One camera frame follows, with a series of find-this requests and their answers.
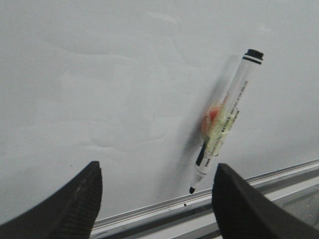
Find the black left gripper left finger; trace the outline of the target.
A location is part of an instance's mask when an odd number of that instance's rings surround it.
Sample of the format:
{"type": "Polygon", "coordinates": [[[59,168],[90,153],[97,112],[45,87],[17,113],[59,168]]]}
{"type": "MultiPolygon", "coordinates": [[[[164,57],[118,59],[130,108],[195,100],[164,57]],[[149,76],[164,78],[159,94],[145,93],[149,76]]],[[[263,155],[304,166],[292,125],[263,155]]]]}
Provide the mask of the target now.
{"type": "Polygon", "coordinates": [[[100,163],[90,162],[46,200],[4,223],[2,239],[87,239],[101,207],[100,163]]]}

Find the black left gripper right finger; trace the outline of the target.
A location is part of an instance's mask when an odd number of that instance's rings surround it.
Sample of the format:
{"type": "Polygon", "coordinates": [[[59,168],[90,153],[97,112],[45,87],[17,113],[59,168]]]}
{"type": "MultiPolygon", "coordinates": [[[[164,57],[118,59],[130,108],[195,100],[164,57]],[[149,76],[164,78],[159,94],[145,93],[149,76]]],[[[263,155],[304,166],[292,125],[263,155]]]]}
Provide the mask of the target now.
{"type": "Polygon", "coordinates": [[[214,176],[212,208],[224,239],[317,239],[317,229],[269,201],[229,165],[214,176]]]}

